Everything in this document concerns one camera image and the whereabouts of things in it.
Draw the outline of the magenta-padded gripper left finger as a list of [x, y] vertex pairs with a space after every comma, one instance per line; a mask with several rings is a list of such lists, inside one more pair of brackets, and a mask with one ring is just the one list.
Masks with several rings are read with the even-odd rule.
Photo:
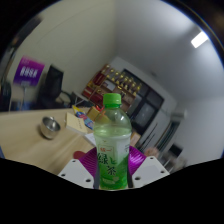
[[97, 150], [91, 149], [78, 158], [73, 158], [58, 174], [78, 186], [90, 189], [99, 188]]

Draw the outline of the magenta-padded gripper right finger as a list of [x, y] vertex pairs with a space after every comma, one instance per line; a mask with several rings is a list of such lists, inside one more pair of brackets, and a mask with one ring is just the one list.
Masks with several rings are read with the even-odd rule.
[[129, 188], [140, 188], [168, 175], [169, 172], [155, 156], [146, 157], [138, 149], [130, 147], [128, 157]]

